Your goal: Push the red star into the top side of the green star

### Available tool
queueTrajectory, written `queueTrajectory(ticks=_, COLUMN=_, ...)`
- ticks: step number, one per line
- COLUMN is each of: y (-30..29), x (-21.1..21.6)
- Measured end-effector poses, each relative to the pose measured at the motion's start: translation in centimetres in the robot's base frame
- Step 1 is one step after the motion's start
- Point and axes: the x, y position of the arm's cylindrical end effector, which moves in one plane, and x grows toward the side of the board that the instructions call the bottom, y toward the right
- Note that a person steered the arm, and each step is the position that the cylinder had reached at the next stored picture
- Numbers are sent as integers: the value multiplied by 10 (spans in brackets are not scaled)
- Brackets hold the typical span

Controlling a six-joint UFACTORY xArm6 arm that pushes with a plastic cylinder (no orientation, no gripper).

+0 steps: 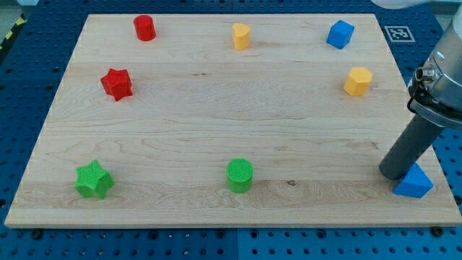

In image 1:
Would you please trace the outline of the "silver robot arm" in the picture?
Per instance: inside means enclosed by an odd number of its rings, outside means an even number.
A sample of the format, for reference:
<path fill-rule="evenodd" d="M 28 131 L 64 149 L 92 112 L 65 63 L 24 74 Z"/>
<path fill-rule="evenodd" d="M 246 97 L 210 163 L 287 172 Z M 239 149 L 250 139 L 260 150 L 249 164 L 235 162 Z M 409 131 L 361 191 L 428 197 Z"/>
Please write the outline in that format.
<path fill-rule="evenodd" d="M 444 129 L 461 129 L 461 9 L 416 68 L 408 92 L 414 117 L 379 164 L 391 180 L 403 178 Z"/>

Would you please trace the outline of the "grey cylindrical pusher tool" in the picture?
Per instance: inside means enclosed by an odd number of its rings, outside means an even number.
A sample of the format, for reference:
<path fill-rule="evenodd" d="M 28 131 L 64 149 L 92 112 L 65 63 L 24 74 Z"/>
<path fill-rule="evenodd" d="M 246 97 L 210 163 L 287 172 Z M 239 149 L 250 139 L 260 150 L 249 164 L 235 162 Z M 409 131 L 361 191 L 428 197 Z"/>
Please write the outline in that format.
<path fill-rule="evenodd" d="M 380 172 L 391 180 L 402 179 L 443 130 L 416 114 L 380 162 Z"/>

